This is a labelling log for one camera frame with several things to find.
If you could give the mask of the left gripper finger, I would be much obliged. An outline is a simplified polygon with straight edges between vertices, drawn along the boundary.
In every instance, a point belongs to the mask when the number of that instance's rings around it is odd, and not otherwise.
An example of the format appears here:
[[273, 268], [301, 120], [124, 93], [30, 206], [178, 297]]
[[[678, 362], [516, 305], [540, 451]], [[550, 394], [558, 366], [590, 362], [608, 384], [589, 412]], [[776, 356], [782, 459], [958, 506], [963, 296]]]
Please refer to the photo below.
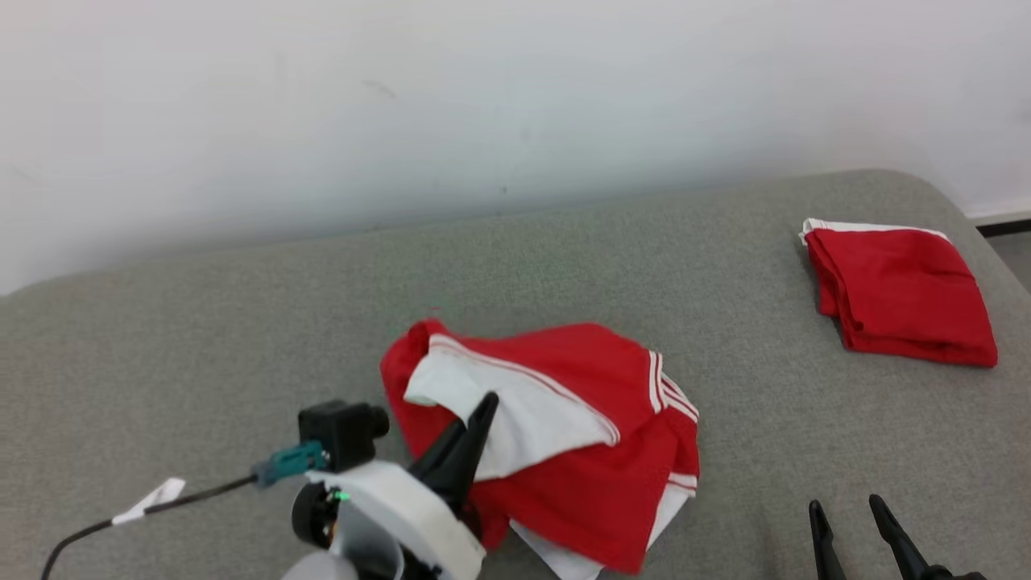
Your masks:
[[457, 516], [466, 510], [498, 405], [476, 405], [466, 420], [453, 420], [442, 434], [443, 458], [439, 462], [439, 494]]
[[408, 468], [424, 485], [470, 485], [474, 483], [489, 438], [499, 396], [487, 393], [465, 420], [456, 419]]

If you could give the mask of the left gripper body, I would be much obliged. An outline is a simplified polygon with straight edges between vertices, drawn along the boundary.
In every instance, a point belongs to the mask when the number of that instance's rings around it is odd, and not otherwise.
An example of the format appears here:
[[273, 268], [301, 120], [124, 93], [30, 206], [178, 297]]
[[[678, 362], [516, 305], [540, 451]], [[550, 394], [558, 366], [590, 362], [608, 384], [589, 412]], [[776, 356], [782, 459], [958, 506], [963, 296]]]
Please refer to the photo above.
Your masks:
[[317, 548], [294, 579], [478, 579], [486, 556], [448, 504], [401, 466], [372, 460], [309, 471], [295, 498], [294, 533]]

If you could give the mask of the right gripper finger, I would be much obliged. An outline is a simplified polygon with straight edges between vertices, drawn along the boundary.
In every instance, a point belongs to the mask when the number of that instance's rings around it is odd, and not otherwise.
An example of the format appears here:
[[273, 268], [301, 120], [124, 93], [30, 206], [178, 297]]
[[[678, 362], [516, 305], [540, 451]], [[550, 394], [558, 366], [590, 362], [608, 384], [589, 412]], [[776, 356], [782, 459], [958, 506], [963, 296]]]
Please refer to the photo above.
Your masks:
[[892, 550], [892, 557], [895, 559], [900, 577], [910, 580], [934, 579], [935, 572], [932, 571], [932, 566], [925, 561], [913, 540], [910, 540], [909, 535], [899, 525], [882, 496], [869, 494], [868, 504], [876, 527], [879, 528], [882, 540]]
[[846, 573], [834, 549], [834, 533], [821, 503], [816, 499], [809, 502], [809, 525], [818, 580], [846, 580]]

